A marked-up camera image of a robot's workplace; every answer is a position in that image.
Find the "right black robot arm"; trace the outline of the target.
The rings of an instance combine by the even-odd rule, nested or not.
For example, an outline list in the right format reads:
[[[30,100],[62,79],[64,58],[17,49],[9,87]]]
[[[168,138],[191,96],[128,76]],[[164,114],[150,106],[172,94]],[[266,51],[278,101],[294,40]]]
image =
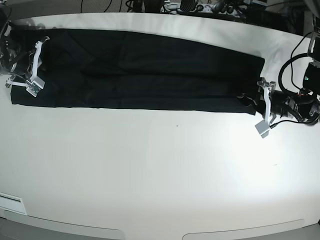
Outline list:
[[[44,89],[45,82],[38,76],[42,64],[43,44],[50,40],[48,36],[37,41],[33,47],[25,47],[22,37],[14,39],[9,33],[17,26],[10,21],[12,8],[5,0],[0,2],[0,74],[7,75],[5,86],[24,87],[34,97]]]

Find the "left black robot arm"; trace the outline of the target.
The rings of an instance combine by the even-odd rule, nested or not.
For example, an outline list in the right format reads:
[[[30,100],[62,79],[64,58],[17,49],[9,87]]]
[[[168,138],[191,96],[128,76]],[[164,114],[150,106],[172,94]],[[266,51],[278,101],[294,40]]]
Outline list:
[[[267,130],[281,123],[294,123],[314,126],[320,122],[320,2],[306,0],[305,4],[313,14],[313,31],[306,53],[291,55],[281,67],[277,82],[258,80],[251,91],[247,90],[237,98],[261,113],[263,120],[256,127]],[[305,70],[302,87],[298,92],[285,88],[283,73],[293,62],[302,58],[311,58]]]

